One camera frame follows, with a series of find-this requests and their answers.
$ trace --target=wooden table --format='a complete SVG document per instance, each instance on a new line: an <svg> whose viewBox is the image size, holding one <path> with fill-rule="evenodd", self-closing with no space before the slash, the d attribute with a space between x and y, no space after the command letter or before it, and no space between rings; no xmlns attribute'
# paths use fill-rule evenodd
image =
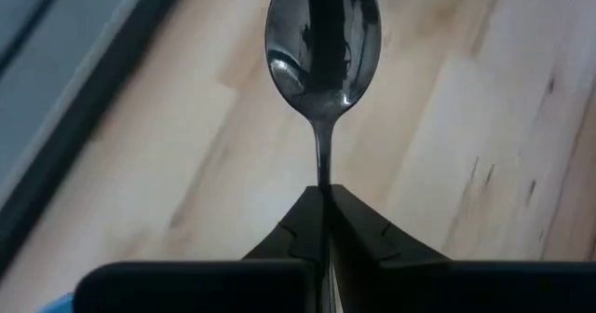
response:
<svg viewBox="0 0 596 313"><path fill-rule="evenodd" d="M237 259L316 182L264 63L269 0L180 0L0 289L32 312L96 266ZM382 57L332 179L453 258L540 259L590 94L596 0L379 0Z"/></svg>

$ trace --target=black plastic object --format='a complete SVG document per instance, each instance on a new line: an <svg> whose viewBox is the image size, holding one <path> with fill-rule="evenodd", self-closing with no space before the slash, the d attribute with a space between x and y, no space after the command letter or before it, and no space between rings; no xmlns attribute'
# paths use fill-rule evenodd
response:
<svg viewBox="0 0 596 313"><path fill-rule="evenodd" d="M316 300L311 271L300 259L109 265L81 282L74 312L300 313Z"/></svg>
<svg viewBox="0 0 596 313"><path fill-rule="evenodd" d="M334 185L307 187L243 261L105 266L74 312L333 312L330 244L346 313L596 308L595 264L450 261Z"/></svg>
<svg viewBox="0 0 596 313"><path fill-rule="evenodd" d="M58 126L0 210L0 276L49 203L174 0L138 0Z"/></svg>

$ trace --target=wood grain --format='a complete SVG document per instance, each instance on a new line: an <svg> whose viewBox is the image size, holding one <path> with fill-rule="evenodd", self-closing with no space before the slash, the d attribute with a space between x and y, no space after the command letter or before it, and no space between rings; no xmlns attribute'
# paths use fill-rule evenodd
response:
<svg viewBox="0 0 596 313"><path fill-rule="evenodd" d="M593 2L379 0L381 60L336 127L333 181L451 257L540 258L588 99ZM264 63L267 5L180 1L0 311L34 311L113 261L240 258L316 182L312 131Z"/></svg>
<svg viewBox="0 0 596 313"><path fill-rule="evenodd" d="M596 244L596 97L592 93L565 176L544 258L594 260Z"/></svg>

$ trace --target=spoon neck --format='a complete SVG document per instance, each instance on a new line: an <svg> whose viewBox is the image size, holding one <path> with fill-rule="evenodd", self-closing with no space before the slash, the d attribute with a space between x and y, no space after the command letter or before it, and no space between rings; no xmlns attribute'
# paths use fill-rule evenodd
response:
<svg viewBox="0 0 596 313"><path fill-rule="evenodd" d="M332 134L333 123L311 121L317 141L318 187L327 190L331 187Z"/></svg>

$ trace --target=metal spoon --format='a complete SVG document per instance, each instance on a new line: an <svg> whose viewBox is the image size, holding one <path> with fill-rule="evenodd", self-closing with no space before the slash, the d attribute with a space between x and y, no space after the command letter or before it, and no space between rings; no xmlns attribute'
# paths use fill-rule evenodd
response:
<svg viewBox="0 0 596 313"><path fill-rule="evenodd" d="M332 132L373 79L381 51L376 0L271 0L267 64L284 99L311 123L318 186L330 186Z"/></svg>

